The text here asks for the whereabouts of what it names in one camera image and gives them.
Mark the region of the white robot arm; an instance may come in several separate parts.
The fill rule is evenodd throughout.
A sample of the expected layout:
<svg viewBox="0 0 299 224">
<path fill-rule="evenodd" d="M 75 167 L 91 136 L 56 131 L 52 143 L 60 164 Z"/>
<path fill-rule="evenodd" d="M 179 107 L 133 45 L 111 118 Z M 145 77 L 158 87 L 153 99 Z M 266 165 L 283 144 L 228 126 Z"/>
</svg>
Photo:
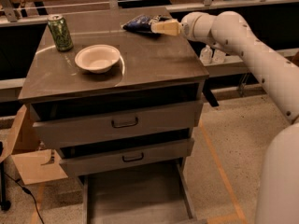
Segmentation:
<svg viewBox="0 0 299 224">
<path fill-rule="evenodd" d="M 299 224 L 299 67 L 270 49 L 236 12 L 192 12 L 181 21 L 158 21 L 155 34 L 183 35 L 240 57 L 290 126 L 266 150 L 255 224 Z"/>
</svg>

